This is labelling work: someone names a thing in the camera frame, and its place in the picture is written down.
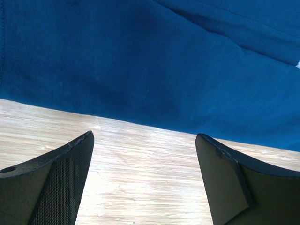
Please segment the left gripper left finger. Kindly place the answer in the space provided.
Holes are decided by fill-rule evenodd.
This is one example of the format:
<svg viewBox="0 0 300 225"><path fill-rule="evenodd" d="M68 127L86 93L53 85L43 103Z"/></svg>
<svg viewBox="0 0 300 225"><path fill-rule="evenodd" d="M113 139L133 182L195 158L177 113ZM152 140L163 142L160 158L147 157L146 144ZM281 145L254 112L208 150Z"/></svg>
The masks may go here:
<svg viewBox="0 0 300 225"><path fill-rule="evenodd" d="M1 225L74 225L94 148L91 131L0 171Z"/></svg>

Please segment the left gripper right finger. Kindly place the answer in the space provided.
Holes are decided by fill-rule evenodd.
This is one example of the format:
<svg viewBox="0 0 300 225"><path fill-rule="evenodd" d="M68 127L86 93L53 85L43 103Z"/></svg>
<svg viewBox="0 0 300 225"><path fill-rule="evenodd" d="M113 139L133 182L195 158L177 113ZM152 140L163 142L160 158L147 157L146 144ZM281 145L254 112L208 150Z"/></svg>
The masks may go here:
<svg viewBox="0 0 300 225"><path fill-rule="evenodd" d="M231 149L206 134L195 141L215 225L298 225L300 173Z"/></svg>

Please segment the blue printed t-shirt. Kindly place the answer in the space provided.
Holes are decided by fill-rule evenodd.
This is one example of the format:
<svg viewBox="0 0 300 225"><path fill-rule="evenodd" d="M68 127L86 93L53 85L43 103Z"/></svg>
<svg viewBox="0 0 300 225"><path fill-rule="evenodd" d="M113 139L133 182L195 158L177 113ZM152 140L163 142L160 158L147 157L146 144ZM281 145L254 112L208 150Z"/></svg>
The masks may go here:
<svg viewBox="0 0 300 225"><path fill-rule="evenodd" d="M299 151L297 0L3 0L0 96Z"/></svg>

